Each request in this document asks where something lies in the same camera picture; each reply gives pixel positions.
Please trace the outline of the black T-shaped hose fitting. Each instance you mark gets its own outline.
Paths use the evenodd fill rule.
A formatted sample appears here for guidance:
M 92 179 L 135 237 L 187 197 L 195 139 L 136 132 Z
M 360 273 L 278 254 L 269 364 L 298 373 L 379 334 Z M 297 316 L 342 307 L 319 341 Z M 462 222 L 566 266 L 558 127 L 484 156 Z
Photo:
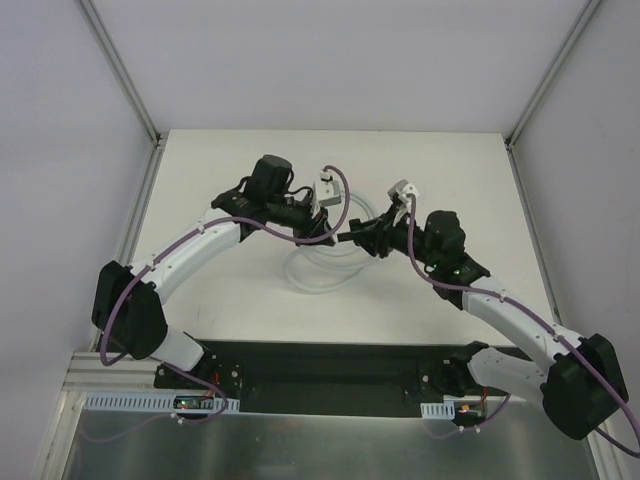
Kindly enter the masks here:
M 348 229 L 337 235 L 337 240 L 340 243 L 355 241 L 362 233 L 363 223 L 360 219 L 354 218 L 348 222 Z

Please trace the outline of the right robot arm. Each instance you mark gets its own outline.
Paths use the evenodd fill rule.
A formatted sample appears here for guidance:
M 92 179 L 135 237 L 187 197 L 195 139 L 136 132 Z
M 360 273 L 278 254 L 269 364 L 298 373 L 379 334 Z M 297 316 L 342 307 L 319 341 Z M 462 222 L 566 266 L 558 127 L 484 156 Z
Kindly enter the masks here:
M 455 212 L 436 210 L 418 227 L 414 214 L 392 208 L 365 222 L 353 219 L 348 231 L 336 236 L 316 215 L 294 234 L 314 245 L 352 242 L 374 258 L 406 255 L 443 300 L 487 323 L 525 355 L 468 344 L 431 374 L 432 387 L 442 394 L 462 397 L 481 387 L 499 389 L 541 406 L 552 424 L 575 440 L 599 432 L 618 411 L 638 425 L 611 342 L 549 323 L 514 298 L 466 252 L 466 234 Z

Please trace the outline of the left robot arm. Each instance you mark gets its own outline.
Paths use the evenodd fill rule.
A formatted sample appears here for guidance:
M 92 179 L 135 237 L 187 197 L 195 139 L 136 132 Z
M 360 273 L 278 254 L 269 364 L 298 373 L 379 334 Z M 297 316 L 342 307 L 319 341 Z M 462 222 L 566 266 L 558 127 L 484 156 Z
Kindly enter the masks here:
M 116 261 L 99 273 L 91 315 L 101 331 L 99 353 L 111 366 L 126 356 L 151 358 L 176 371 L 188 388 L 199 389 L 215 369 L 214 356 L 187 333 L 171 326 L 164 306 L 207 262 L 262 231 L 297 246 L 332 246 L 338 227 L 332 206 L 346 207 L 345 175 L 325 166 L 297 199 L 290 186 L 291 163 L 275 155 L 260 158 L 252 173 L 211 201 L 195 223 L 160 250 L 129 265 Z

